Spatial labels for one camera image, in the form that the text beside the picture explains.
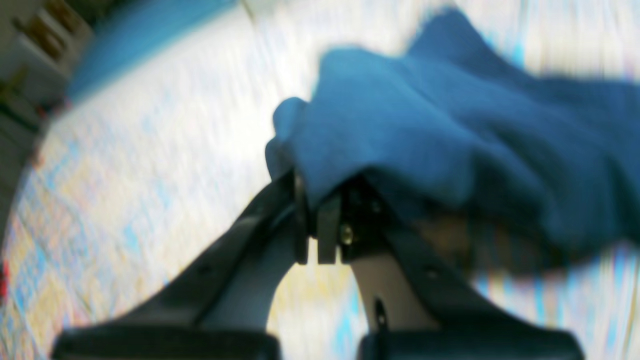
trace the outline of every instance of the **blue towel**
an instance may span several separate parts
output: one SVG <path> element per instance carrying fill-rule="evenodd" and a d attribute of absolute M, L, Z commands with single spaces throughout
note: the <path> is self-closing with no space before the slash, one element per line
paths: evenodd
<path fill-rule="evenodd" d="M 285 100 L 266 149 L 296 167 L 310 205 L 364 173 L 404 218 L 427 204 L 534 227 L 556 245 L 600 247 L 640 231 L 640 91 L 537 79 L 499 58 L 457 10 L 400 58 L 337 49 L 309 102 Z"/>

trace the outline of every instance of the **hole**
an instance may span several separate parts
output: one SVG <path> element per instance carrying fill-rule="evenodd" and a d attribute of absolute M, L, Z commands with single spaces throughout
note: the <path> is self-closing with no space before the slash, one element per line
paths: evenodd
<path fill-rule="evenodd" d="M 210 276 L 213 275 L 216 270 L 211 265 L 200 265 L 198 266 L 198 275 L 200 276 Z"/>
<path fill-rule="evenodd" d="M 379 298 L 376 298 L 375 300 L 374 310 L 376 312 L 376 323 L 378 323 L 378 331 L 388 330 L 389 321 L 387 319 L 387 312 L 385 311 L 385 305 Z"/>
<path fill-rule="evenodd" d="M 427 278 L 435 280 L 440 276 L 440 272 L 438 271 L 438 269 L 436 269 L 435 267 L 431 266 L 431 265 L 425 265 L 422 267 L 422 271 L 424 272 L 424 275 L 427 276 Z"/>

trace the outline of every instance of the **blue fabric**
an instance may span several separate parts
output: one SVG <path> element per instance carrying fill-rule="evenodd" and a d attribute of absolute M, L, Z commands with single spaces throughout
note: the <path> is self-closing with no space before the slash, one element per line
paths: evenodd
<path fill-rule="evenodd" d="M 237 0 L 137 0 L 96 30 L 67 88 L 73 101 L 129 70 Z"/>
<path fill-rule="evenodd" d="M 401 58 L 328 53 L 313 98 L 276 109 L 266 158 L 301 172 L 311 206 L 364 172 L 407 219 L 429 200 L 599 246 L 638 239 L 639 114 L 638 87 L 536 79 L 451 10 Z"/>

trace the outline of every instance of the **black clamp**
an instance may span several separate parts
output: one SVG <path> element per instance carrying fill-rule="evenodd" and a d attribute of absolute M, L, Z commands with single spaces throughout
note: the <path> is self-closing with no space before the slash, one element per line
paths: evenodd
<path fill-rule="evenodd" d="M 494 306 L 388 209 L 366 180 L 345 183 L 311 213 L 293 172 L 273 181 L 231 228 L 157 295 L 110 322 L 65 330 L 52 357 L 280 359 L 265 333 L 275 290 L 295 262 L 349 264 L 370 334 L 361 360 L 581 360 L 575 338 Z"/>

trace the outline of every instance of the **floor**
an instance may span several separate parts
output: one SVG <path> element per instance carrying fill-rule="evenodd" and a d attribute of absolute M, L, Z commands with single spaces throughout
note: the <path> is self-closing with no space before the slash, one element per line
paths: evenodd
<path fill-rule="evenodd" d="M 51 126 L 8 222 L 0 358 L 46 359 L 62 327 L 122 314 L 166 284 L 269 182 L 271 114 L 310 97 L 318 57 L 348 44 L 399 54 L 445 2 L 238 6 L 75 104 Z M 640 80 L 638 1 L 457 3 L 529 72 Z M 511 241 L 488 225 L 477 235 Z M 621 245 L 563 272 L 474 284 L 522 318 L 571 329 L 589 359 L 632 359 L 638 264 Z M 294 267 L 268 329 L 286 359 L 353 358 L 367 326 L 350 270 Z"/>

